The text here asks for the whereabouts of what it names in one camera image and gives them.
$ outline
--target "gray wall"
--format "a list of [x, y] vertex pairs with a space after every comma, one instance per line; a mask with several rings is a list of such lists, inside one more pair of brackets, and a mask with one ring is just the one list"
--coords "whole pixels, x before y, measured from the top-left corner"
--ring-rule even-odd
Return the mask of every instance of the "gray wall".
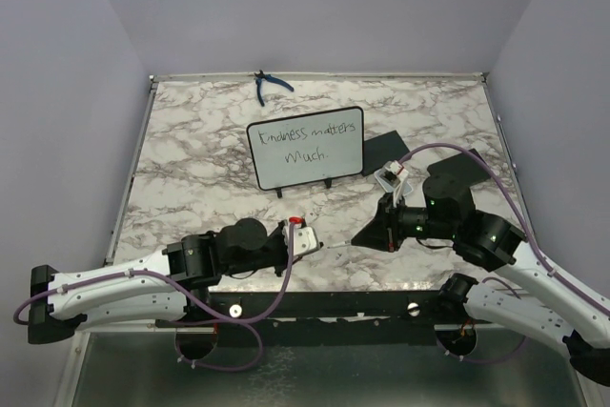
[[0, 396], [51, 405], [66, 344], [12, 324], [31, 267], [101, 264], [148, 88], [108, 0], [0, 0]]
[[490, 77], [542, 248], [605, 295], [609, 71], [610, 0], [532, 0]]
[[150, 73], [489, 71], [529, 0], [111, 0]]

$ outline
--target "whiteboard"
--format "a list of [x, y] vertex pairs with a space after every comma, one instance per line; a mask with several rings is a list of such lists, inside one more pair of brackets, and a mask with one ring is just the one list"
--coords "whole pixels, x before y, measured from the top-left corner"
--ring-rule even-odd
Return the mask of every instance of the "whiteboard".
[[362, 172], [360, 107], [261, 121], [247, 134], [261, 190]]

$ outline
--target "marble surface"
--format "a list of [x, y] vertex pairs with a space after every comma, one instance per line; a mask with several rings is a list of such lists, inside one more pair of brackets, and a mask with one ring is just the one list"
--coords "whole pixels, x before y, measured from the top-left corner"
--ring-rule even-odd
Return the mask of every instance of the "marble surface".
[[[476, 81], [291, 81], [295, 92], [264, 84], [267, 106], [248, 81], [160, 83], [137, 166], [114, 262], [148, 254], [186, 234], [219, 230], [239, 218], [258, 218], [268, 230], [291, 215], [306, 215], [328, 244], [351, 238], [374, 215], [381, 188], [372, 175], [288, 188], [284, 198], [257, 188], [246, 126], [282, 116], [358, 105], [365, 139], [397, 130], [405, 143], [444, 141], [475, 147], [511, 187], [492, 114]], [[428, 164], [453, 155], [428, 150], [407, 165], [415, 191], [409, 205], [423, 205]], [[473, 189], [478, 208], [515, 221], [496, 185]], [[344, 247], [323, 249], [295, 266], [289, 291], [432, 289], [454, 272], [486, 275], [451, 250], [429, 251], [406, 241], [397, 253]], [[271, 270], [247, 280], [224, 278], [220, 291], [274, 291]]]

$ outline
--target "marble tabletop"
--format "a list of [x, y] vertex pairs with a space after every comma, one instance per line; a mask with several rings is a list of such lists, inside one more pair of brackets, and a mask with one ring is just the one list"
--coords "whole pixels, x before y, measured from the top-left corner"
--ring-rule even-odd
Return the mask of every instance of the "marble tabletop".
[[[397, 130], [409, 148], [450, 142], [476, 148], [510, 187], [505, 154], [478, 81], [312, 80], [290, 81], [295, 92], [263, 85], [266, 107], [256, 101], [254, 80], [170, 81], [158, 85], [114, 262], [148, 254], [186, 234], [220, 230], [243, 217], [272, 230], [288, 216], [305, 215], [327, 245], [350, 239], [375, 214], [383, 191], [372, 175], [340, 178], [275, 192], [260, 191], [246, 136], [255, 121], [359, 106], [365, 139]], [[423, 205], [426, 167], [449, 150], [416, 155], [407, 168], [415, 189], [407, 204]], [[479, 209], [515, 221], [496, 185], [473, 188]], [[430, 251], [407, 240], [397, 253], [358, 247], [322, 249], [295, 266], [289, 291], [425, 290], [454, 272], [483, 277], [481, 269], [449, 249]], [[223, 278], [217, 291], [276, 291], [273, 270], [247, 280]]]

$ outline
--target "pliers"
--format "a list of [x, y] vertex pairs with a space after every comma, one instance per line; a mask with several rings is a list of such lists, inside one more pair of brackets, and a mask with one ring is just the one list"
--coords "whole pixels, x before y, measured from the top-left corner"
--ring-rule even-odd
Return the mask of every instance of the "pliers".
[[263, 84], [263, 80], [267, 80], [270, 83], [276, 83], [279, 86], [283, 86], [290, 92], [295, 92], [295, 88], [290, 86], [284, 80], [280, 80], [279, 78], [275, 78], [274, 76], [266, 75], [263, 71], [258, 71], [258, 73], [254, 74], [254, 77], [256, 78], [256, 97], [258, 97], [258, 102], [260, 102], [261, 107], [265, 106], [265, 101], [263, 100], [263, 96], [260, 93], [260, 87]]

